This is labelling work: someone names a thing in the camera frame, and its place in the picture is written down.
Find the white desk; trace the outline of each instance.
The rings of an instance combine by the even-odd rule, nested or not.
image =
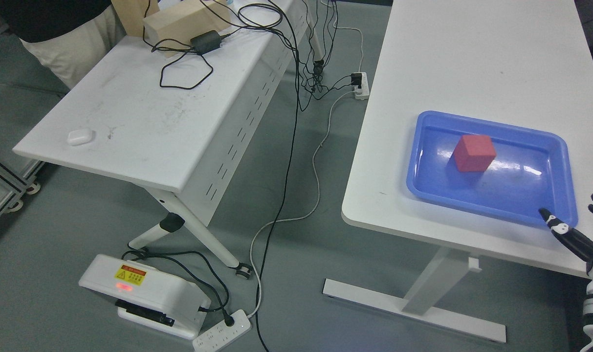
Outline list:
[[[234,6],[251,2],[236,0]],[[276,3],[289,16],[299,42],[307,28],[305,5]],[[259,23],[276,20],[265,10],[246,15]],[[286,22],[279,29],[291,38]],[[243,29],[205,58],[214,73],[202,85],[160,88],[160,70],[174,58],[151,53],[141,38],[125,37],[13,150],[144,187],[184,218],[223,263],[239,267],[206,226],[293,62],[292,53],[271,33]],[[189,55],[168,67],[164,84],[190,87],[208,71],[200,57]],[[85,128],[95,131],[95,138],[68,145],[68,133]]]
[[[593,63],[571,0],[394,2],[342,206],[351,225],[440,245],[404,298],[327,280],[324,294],[495,341],[505,327],[434,308],[478,256],[585,277],[548,229],[423,202],[406,188],[417,116],[443,111],[565,140],[578,229],[593,234]]]

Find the wooden block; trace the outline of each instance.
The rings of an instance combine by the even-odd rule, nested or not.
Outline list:
[[[125,28],[128,36],[142,37],[142,27],[144,27],[144,13],[146,7],[149,7],[147,16],[159,11],[157,0],[111,0],[113,9],[116,11],[122,26]]]
[[[460,172],[484,172],[496,158],[490,136],[465,134],[453,151],[453,158]]]
[[[225,20],[231,20],[229,9],[214,1],[203,1],[207,7]],[[209,11],[201,0],[183,0],[163,11],[144,19],[144,26],[148,42],[155,44],[160,40],[175,39],[188,44],[191,38],[214,29],[217,32],[227,29],[230,25]],[[172,42],[164,42],[161,46],[177,49],[183,46]],[[174,52],[164,51],[166,56],[173,56]]]

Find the warning label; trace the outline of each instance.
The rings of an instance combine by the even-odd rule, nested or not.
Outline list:
[[[127,283],[132,283],[134,285],[142,285],[142,281],[146,276],[146,271],[136,269],[135,267],[131,267],[129,265],[122,265],[120,269],[116,272],[116,278],[122,281],[127,281]]]

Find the red cube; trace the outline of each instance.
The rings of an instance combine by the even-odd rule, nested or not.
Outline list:
[[[490,136],[464,134],[453,151],[453,158],[460,172],[484,172],[496,158]]]

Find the tabletop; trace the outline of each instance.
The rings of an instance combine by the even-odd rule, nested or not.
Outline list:
[[[253,0],[236,0],[236,8]],[[292,0],[278,0],[286,10]],[[270,23],[276,14],[248,11]],[[240,30],[205,54],[214,72],[196,89],[160,88],[160,70],[173,58],[151,53],[141,38],[125,37],[14,147],[14,152],[137,185],[181,192],[216,130],[272,39]],[[196,55],[168,67],[164,84],[189,87],[209,72]],[[95,131],[71,146],[74,130]]]
[[[577,229],[593,235],[593,62],[574,2],[395,1],[342,214],[358,227],[585,276],[547,228],[413,196],[405,178],[417,116],[428,110],[563,138]]]

